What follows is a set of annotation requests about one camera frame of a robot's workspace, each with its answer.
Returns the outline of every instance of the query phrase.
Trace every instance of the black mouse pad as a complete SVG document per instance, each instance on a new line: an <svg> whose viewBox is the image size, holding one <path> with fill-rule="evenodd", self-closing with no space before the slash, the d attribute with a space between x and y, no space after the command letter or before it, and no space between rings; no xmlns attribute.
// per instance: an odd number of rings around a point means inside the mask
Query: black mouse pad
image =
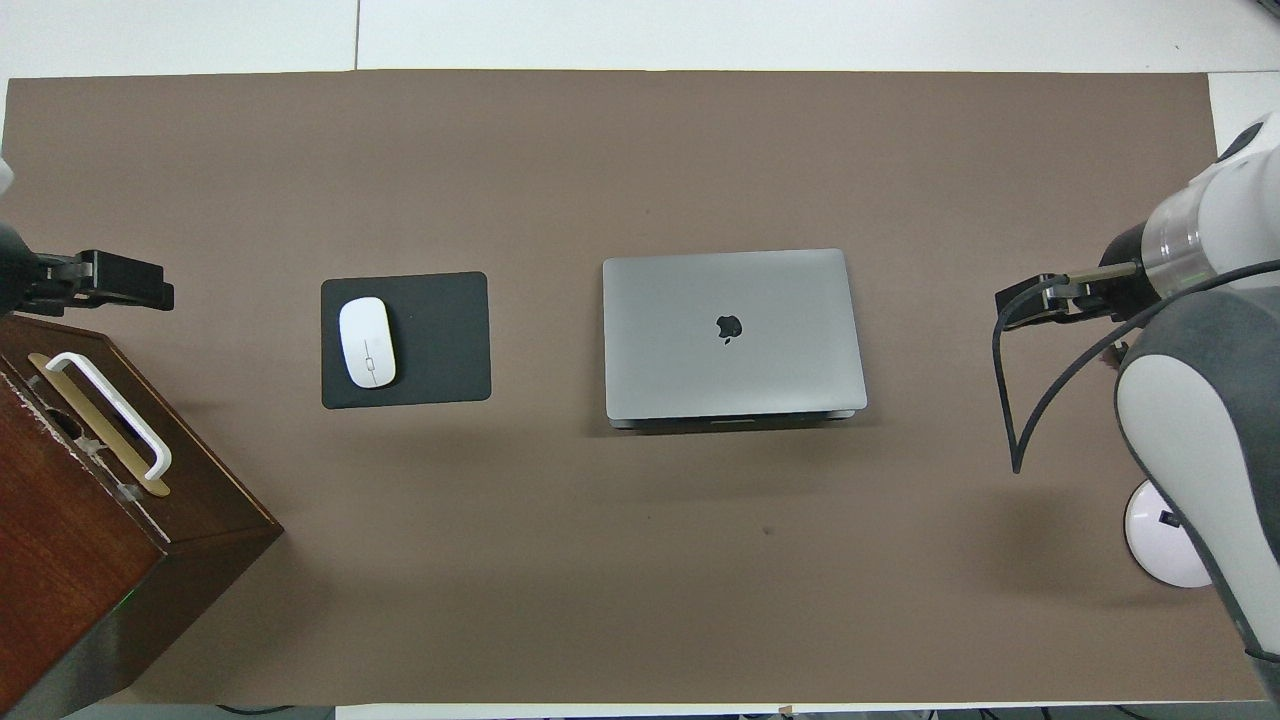
<svg viewBox="0 0 1280 720"><path fill-rule="evenodd" d="M357 297L387 305L396 379L378 388L352 382L342 355L338 313ZM324 406L376 407L485 400L489 283L484 273L343 278L320 286L320 393Z"/></svg>

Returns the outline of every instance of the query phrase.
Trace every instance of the wooden box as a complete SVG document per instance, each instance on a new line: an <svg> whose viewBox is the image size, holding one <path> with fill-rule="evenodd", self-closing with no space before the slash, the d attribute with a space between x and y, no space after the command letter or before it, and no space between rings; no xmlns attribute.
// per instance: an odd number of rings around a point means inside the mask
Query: wooden box
<svg viewBox="0 0 1280 720"><path fill-rule="evenodd" d="M78 357L49 370L64 352ZM166 446L159 482L150 433L82 359ZM61 717L127 687L280 532L110 340L0 318L5 720Z"/></svg>

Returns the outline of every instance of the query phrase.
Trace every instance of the white mouse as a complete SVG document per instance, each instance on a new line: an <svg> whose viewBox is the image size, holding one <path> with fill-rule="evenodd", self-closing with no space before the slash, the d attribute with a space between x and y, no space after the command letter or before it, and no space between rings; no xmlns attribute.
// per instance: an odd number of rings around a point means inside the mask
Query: white mouse
<svg viewBox="0 0 1280 720"><path fill-rule="evenodd" d="M351 382L362 388L396 379L396 351L387 305L376 297L357 297L338 311L338 337Z"/></svg>

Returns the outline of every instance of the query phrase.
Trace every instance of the brown tabletop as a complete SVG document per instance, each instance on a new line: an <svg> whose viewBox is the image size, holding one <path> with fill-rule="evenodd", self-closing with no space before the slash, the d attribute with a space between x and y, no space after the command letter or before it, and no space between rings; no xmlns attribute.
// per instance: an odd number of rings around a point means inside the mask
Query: brown tabletop
<svg viewBox="0 0 1280 720"><path fill-rule="evenodd" d="M376 72L10 83L0 217L165 266L110 334L287 534L148 702L1258 698L1147 578L1088 366L1009 471L992 292L1213 156L1203 76ZM870 409L634 436L600 263L841 247ZM481 270L493 396L325 410L320 283ZM1016 413L1105 320L1007 342Z"/></svg>

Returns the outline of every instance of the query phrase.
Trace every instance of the silver laptop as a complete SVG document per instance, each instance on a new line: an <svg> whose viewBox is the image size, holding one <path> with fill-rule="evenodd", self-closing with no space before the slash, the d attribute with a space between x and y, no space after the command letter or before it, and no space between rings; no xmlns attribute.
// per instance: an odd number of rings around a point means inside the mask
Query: silver laptop
<svg viewBox="0 0 1280 720"><path fill-rule="evenodd" d="M867 407L845 254L605 260L604 392L616 428Z"/></svg>

